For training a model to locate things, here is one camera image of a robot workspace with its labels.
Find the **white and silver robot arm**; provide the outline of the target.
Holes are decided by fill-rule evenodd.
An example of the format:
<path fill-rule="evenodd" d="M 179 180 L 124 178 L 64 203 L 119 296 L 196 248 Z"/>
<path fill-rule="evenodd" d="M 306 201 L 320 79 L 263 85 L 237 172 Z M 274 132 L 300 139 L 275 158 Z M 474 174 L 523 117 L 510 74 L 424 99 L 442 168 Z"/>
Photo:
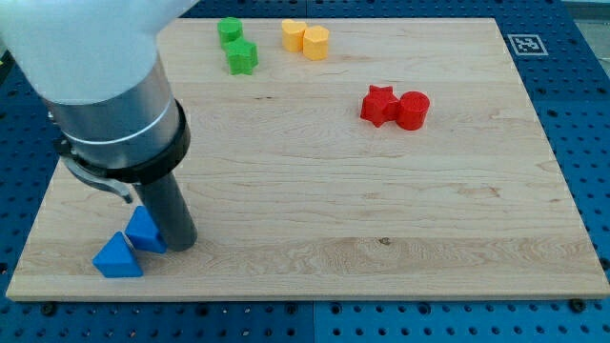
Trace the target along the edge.
<path fill-rule="evenodd" d="M 132 200 L 187 137 L 156 37 L 195 0 L 3 0 L 1 39 L 63 136 L 81 182 Z"/>

